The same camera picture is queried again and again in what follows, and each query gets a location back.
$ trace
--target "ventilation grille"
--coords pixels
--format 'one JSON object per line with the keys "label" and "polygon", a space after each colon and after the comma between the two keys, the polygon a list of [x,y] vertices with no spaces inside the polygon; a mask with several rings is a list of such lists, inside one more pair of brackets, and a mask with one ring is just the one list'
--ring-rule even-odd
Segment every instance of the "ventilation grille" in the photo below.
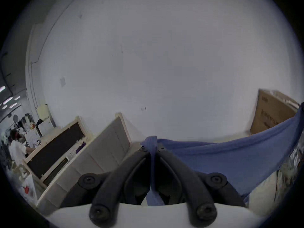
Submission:
{"label": "ventilation grille", "polygon": [[57,175],[57,173],[65,166],[66,163],[68,163],[68,161],[69,160],[67,158],[64,158],[64,160],[60,162],[60,164],[51,172],[51,174],[48,175],[43,183],[48,186]]}

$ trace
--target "red object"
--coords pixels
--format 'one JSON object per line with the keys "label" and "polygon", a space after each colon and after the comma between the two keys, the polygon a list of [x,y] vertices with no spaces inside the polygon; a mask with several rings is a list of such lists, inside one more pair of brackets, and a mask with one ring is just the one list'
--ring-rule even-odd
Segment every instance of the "red object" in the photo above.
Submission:
{"label": "red object", "polygon": [[23,188],[24,188],[25,193],[28,194],[28,192],[29,192],[29,187],[26,186],[26,187],[23,187]]}

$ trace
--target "person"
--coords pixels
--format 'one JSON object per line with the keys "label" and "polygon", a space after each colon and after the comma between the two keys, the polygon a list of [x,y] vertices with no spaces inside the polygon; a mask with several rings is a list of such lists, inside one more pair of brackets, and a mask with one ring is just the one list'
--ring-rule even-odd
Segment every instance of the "person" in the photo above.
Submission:
{"label": "person", "polygon": [[12,157],[12,160],[16,162],[16,165],[20,165],[22,160],[25,159],[26,154],[30,154],[34,151],[33,148],[26,147],[18,142],[18,139],[21,137],[19,132],[15,129],[11,131],[12,143],[9,146],[9,151]]}

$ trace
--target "screw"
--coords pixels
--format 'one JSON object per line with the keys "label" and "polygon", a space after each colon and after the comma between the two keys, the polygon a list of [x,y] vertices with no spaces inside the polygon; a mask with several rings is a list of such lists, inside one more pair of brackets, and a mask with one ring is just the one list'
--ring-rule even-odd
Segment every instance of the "screw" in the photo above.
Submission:
{"label": "screw", "polygon": [[91,177],[91,176],[88,176],[88,177],[86,177],[86,178],[83,179],[83,182],[85,184],[93,184],[95,182],[95,178]]}
{"label": "screw", "polygon": [[90,219],[94,221],[106,221],[110,217],[109,210],[102,205],[95,205],[91,207]]}
{"label": "screw", "polygon": [[211,181],[215,182],[215,183],[221,183],[222,182],[222,178],[219,177],[219,176],[214,176],[214,177],[211,178]]}
{"label": "screw", "polygon": [[216,209],[213,204],[202,204],[197,208],[196,215],[200,220],[215,219]]}

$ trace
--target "cardboard box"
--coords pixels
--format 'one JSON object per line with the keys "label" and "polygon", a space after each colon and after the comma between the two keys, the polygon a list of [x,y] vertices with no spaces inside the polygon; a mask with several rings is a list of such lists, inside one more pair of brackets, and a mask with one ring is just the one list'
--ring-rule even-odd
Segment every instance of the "cardboard box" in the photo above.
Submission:
{"label": "cardboard box", "polygon": [[256,107],[250,128],[252,134],[265,131],[293,117],[299,104],[279,91],[260,89]]}

